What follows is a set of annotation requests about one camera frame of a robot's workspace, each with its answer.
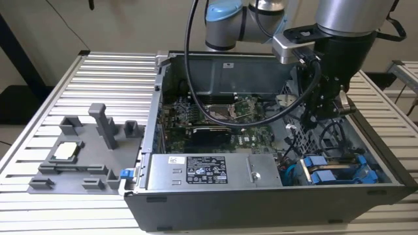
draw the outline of black cable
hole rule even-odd
[[[67,25],[67,28],[71,30],[71,32],[77,35],[77,37],[81,39],[82,43],[85,44],[85,46],[87,47],[87,49],[90,50],[90,47],[87,46],[86,42],[83,41],[83,39],[81,38],[79,34],[73,30],[73,28],[70,27],[67,21],[65,20],[63,16],[61,15],[59,11],[57,10],[57,8],[54,7],[54,5],[51,4],[50,0],[46,0],[46,2],[50,4],[50,6],[53,7],[53,9],[55,10],[57,14],[59,15],[61,19],[63,20],[65,24]]]
[[[265,29],[265,27],[262,25],[262,22],[261,22],[261,18],[260,18],[260,1],[261,0],[256,0],[256,22],[257,22],[257,25],[261,28],[261,31],[265,33],[265,35],[268,37],[273,38],[274,35],[268,32],[268,30]]]
[[[296,144],[297,144],[297,141],[298,141],[298,138],[297,138],[297,135],[294,135],[294,141],[293,141],[292,145],[289,146],[289,148],[288,148],[288,150],[286,150],[286,152],[285,152],[285,154],[284,154],[284,158],[288,156],[288,154],[290,153],[290,151],[294,149]]]
[[[400,92],[400,95],[399,95],[399,97],[397,97],[397,100],[395,101],[395,104],[399,103],[399,100],[400,100],[400,98],[401,98],[401,96],[403,96],[403,93],[404,93],[405,88],[407,88],[407,85],[404,86],[404,88],[403,88],[403,90],[401,90],[401,92]]]
[[[281,111],[280,113],[277,113],[272,117],[266,118],[265,120],[250,122],[250,123],[236,123],[236,122],[218,120],[217,118],[214,118],[210,115],[210,113],[205,109],[204,104],[198,98],[197,92],[194,90],[193,83],[192,83],[189,47],[190,47],[192,27],[193,27],[193,21],[194,21],[194,17],[196,17],[198,3],[200,3],[200,0],[194,0],[192,11],[190,11],[190,16],[189,16],[189,21],[188,21],[186,40],[185,40],[185,68],[186,68],[186,78],[188,78],[188,83],[189,83],[189,87],[190,87],[192,97],[194,98],[197,106],[198,106],[201,112],[205,114],[206,118],[209,120],[212,120],[213,122],[216,122],[218,125],[229,126],[229,127],[234,127],[234,128],[244,128],[244,127],[252,127],[252,126],[269,124],[269,123],[277,121],[278,119],[284,118],[302,104],[305,99],[310,96],[312,92],[317,88],[318,83],[321,81],[321,77],[322,77],[322,70],[321,70],[320,62],[314,60],[310,63],[310,66],[314,68],[313,82],[310,83],[306,91],[302,93],[302,95],[298,97],[298,99],[292,103],[292,105],[284,111]]]
[[[205,5],[205,25],[208,25],[209,6],[210,6],[210,0],[208,0],[208,3]]]
[[[11,143],[9,143],[9,142],[0,141],[0,143],[5,143],[6,145],[13,146],[13,144],[11,144]]]
[[[344,127],[342,127],[341,123],[337,122],[337,121],[336,121],[336,122],[332,122],[332,123],[325,127],[325,129],[324,129],[324,131],[322,131],[322,133],[321,133],[321,135],[320,135],[320,148],[321,148],[322,152],[324,152],[326,155],[329,155],[329,156],[330,156],[330,154],[329,154],[329,151],[325,149],[325,147],[324,147],[324,145],[322,145],[322,141],[324,141],[326,132],[328,132],[329,129],[330,129],[333,126],[336,126],[336,125],[338,126],[340,132],[341,132],[342,143],[341,143],[340,148],[341,148],[341,151],[342,151],[342,152],[345,151],[344,148],[345,148],[346,145],[348,145],[346,133],[345,133],[345,130],[344,130]]]
[[[412,115],[412,113],[413,113],[413,111],[415,111],[415,108],[416,108],[416,105],[412,106],[411,110],[408,111],[407,116],[411,116],[411,115]]]

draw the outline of gray 3d-printed holder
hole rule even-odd
[[[103,104],[91,105],[98,125],[83,125],[75,116],[65,118],[62,135],[30,182],[29,193],[118,194],[119,173],[135,167],[145,127],[137,121],[115,125],[105,110]],[[75,142],[78,149],[69,159],[57,159],[55,152],[65,142]]]

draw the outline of white sticker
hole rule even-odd
[[[185,164],[186,162],[186,157],[169,157],[169,164]]]
[[[224,68],[225,69],[233,69],[234,68],[234,63],[224,63]]]

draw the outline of barcode label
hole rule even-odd
[[[185,164],[186,162],[186,157],[169,157],[169,164]]]

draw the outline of open computer chassis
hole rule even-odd
[[[300,94],[294,65],[272,55],[200,52],[190,63],[218,119],[260,120]],[[418,189],[360,112],[310,130],[302,106],[266,126],[220,126],[190,98],[181,52],[156,85],[142,166],[125,194],[143,230],[349,223]]]

